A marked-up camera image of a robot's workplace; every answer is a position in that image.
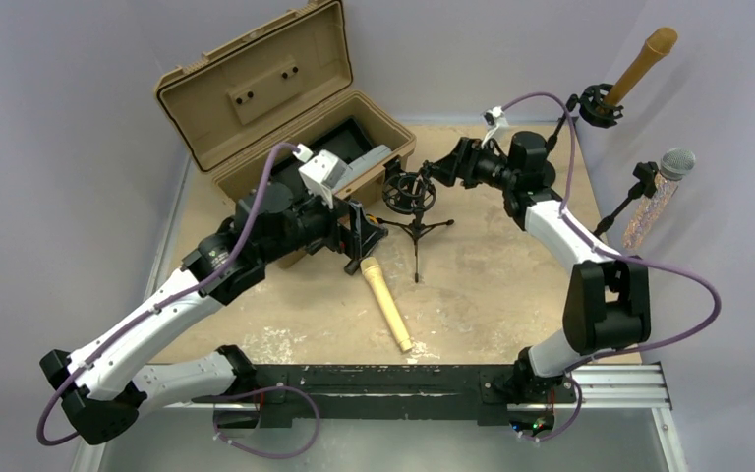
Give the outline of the cream microphone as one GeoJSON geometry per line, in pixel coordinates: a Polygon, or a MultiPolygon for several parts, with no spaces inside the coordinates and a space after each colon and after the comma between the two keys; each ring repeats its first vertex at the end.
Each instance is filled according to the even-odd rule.
{"type": "Polygon", "coordinates": [[[394,298],[385,282],[382,268],[375,257],[364,258],[360,262],[361,274],[370,286],[390,333],[401,353],[412,350],[413,343],[406,324],[401,317],[394,298]]]}

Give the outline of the black tripod microphone stand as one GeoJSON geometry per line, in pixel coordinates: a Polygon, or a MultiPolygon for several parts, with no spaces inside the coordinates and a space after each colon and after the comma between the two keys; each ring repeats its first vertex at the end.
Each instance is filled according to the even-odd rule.
{"type": "Polygon", "coordinates": [[[382,185],[381,197],[386,206],[393,212],[401,215],[411,215],[410,223],[400,223],[379,217],[377,222],[402,229],[413,241],[415,269],[414,281],[420,282],[419,270],[419,241],[435,228],[451,226],[454,219],[428,224],[423,221],[424,214],[429,211],[436,202],[436,186],[431,180],[435,166],[425,161],[416,172],[404,171],[400,165],[388,166],[382,185]]]}

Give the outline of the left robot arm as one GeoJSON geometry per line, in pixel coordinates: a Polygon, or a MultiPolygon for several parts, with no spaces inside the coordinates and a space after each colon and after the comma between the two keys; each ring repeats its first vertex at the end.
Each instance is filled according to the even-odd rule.
{"type": "Polygon", "coordinates": [[[297,194],[281,183],[251,192],[130,315],[80,349],[54,349],[40,359],[52,404],[74,437],[97,445],[168,404],[262,396],[256,366],[234,345],[186,363],[155,366],[152,359],[260,284],[270,263],[328,249],[345,256],[353,274],[386,233],[356,201],[297,194]]]}

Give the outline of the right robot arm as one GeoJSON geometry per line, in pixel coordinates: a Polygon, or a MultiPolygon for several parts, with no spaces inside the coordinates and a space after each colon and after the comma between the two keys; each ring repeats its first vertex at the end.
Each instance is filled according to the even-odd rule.
{"type": "Polygon", "coordinates": [[[500,190],[506,214],[569,275],[561,329],[523,349],[511,377],[495,385],[515,401],[544,395],[575,364],[640,344],[651,334],[647,268],[622,261],[562,208],[561,195],[546,182],[548,155],[541,135],[522,131],[512,136],[507,154],[492,142],[463,137],[447,156],[423,165],[426,176],[445,187],[500,190]]]}

